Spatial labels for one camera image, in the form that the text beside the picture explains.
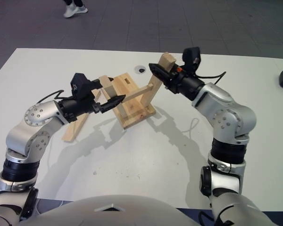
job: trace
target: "white table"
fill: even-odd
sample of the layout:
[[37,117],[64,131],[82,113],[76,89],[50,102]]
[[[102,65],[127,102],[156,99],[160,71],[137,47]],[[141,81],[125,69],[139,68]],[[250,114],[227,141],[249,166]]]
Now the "white table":
[[[129,72],[139,86],[150,71],[136,65],[156,63],[160,53],[17,49],[0,70],[0,171],[5,137],[28,107],[64,89],[70,95],[75,72],[90,80]],[[174,54],[182,64],[181,54]],[[245,159],[243,194],[261,210],[283,211],[283,88],[278,76],[283,60],[244,56],[202,55],[198,74],[227,71],[219,86],[258,118]],[[206,165],[212,129],[188,99],[164,88],[153,100],[157,114],[123,131],[112,111],[89,116],[74,143],[57,132],[41,161],[39,197],[79,200],[106,194],[154,197],[177,208],[209,209],[199,191],[200,168]]]

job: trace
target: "wooden structure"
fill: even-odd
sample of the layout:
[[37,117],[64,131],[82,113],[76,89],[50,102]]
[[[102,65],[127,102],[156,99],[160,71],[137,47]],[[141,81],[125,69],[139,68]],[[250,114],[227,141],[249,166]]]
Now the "wooden structure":
[[[92,90],[92,93],[94,94],[95,98],[94,101],[97,101],[100,97],[100,90],[94,89]],[[84,125],[85,121],[88,118],[89,113],[81,114],[77,117],[76,121],[72,121],[65,131],[62,140],[67,142],[73,142],[73,140],[76,138],[76,136],[79,134],[82,126]]]
[[[175,58],[169,53],[162,54],[158,64],[170,71]],[[116,95],[126,95],[125,99],[113,109],[124,129],[155,114],[151,101],[162,82],[152,75],[148,85],[139,88],[128,73],[121,74],[110,81],[107,76],[100,77],[101,89],[106,99]]]

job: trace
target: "white sneaker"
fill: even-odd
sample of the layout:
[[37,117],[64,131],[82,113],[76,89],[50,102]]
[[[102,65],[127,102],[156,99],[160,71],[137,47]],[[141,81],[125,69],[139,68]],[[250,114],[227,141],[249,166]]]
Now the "white sneaker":
[[87,13],[87,12],[88,9],[85,6],[75,8],[75,13]]
[[66,12],[64,13],[65,18],[72,17],[75,14],[76,6],[74,3],[71,3],[69,6],[66,6]]

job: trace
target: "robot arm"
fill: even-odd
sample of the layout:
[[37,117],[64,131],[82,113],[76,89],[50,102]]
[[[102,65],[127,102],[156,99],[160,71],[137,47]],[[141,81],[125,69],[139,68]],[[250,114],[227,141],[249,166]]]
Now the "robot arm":
[[208,154],[208,166],[201,169],[200,191],[211,200],[215,225],[274,225],[241,195],[246,165],[244,155],[249,132],[256,125],[254,112],[236,103],[216,84],[200,80],[204,77],[196,75],[201,62],[198,47],[185,49],[183,61],[185,65],[174,65],[169,73],[158,64],[149,64],[149,67],[166,89],[191,100],[192,106],[213,127],[212,149]]
[[101,88],[100,81],[89,81],[81,73],[74,75],[71,87],[71,97],[57,95],[55,99],[61,99],[59,102],[39,101],[26,111],[22,121],[9,132],[6,160],[0,173],[0,225],[14,225],[21,218],[30,217],[38,194],[33,187],[37,170],[51,136],[63,125],[76,121],[77,116],[104,113],[125,97],[113,97],[103,105],[96,103],[91,90]]

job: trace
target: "person's leg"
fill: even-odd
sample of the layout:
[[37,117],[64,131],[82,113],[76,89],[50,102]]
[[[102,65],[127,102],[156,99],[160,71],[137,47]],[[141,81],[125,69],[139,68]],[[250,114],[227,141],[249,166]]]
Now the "person's leg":
[[63,0],[65,3],[66,3],[66,5],[68,5],[68,6],[70,6],[71,5],[71,3],[72,3],[72,0]]
[[75,1],[75,5],[78,7],[82,7],[84,5],[82,0],[74,0],[74,1]]

